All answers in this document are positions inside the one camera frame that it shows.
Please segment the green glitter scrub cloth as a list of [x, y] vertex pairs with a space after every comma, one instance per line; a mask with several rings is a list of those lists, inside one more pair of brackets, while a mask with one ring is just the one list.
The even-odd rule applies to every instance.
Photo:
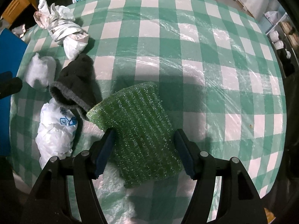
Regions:
[[87, 118], [101, 130], [113, 128], [112, 158], [126, 188], [160, 181], [182, 171], [174, 129], [153, 82], [124, 88], [94, 106]]

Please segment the white plastic bag bundle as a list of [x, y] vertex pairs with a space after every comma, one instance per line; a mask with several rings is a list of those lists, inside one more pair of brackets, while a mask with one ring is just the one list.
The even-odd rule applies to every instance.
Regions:
[[78, 121], [74, 114], [61, 107], [54, 98], [42, 106], [35, 139], [41, 155], [39, 159], [41, 168], [44, 168], [53, 156], [59, 159], [71, 156], [77, 127]]

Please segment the dark grey sock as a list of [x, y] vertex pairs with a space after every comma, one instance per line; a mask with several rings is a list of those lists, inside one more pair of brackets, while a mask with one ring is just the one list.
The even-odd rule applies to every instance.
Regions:
[[66, 109], [76, 109], [83, 117], [96, 105], [92, 91], [93, 60], [80, 54], [50, 84], [51, 96]]

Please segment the patterned plastic bag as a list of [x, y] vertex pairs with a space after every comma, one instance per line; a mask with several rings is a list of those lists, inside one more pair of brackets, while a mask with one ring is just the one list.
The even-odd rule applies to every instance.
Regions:
[[89, 34], [76, 24], [70, 8], [59, 5], [48, 5], [46, 0], [39, 0], [38, 11], [34, 20], [41, 29], [48, 31], [58, 45], [63, 46], [69, 60], [76, 59], [88, 44]]

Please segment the metal shoe rack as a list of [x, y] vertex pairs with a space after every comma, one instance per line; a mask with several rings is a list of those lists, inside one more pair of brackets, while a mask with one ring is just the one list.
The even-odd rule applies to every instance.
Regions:
[[298, 31], [287, 13], [268, 11], [264, 15], [270, 23], [266, 35], [275, 48], [284, 77], [298, 71]]

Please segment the green checkered tablecloth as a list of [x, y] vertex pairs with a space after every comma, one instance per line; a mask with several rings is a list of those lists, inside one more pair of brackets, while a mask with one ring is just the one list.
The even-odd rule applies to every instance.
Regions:
[[[249, 15], [214, 0], [83, 0], [68, 6], [89, 34], [97, 102], [144, 81], [159, 87], [173, 127], [216, 158], [238, 157], [260, 195], [282, 159], [286, 103], [266, 35]], [[32, 187], [35, 143], [51, 99], [27, 83], [11, 98], [11, 163]], [[115, 166], [94, 181], [108, 223], [180, 223], [195, 181], [185, 172], [126, 189]]]

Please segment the blue cardboard shoebox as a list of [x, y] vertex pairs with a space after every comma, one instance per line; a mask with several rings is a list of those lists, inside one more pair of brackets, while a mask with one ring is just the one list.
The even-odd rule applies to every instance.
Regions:
[[20, 92], [17, 71], [27, 44], [7, 28], [1, 31], [1, 156], [10, 155], [11, 95]]

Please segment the light blue sock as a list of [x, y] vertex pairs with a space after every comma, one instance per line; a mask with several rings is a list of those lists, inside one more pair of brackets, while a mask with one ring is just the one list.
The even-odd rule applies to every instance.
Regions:
[[56, 65], [53, 57], [40, 57], [40, 54], [36, 53], [25, 71], [24, 81], [35, 90], [47, 91], [55, 79]]

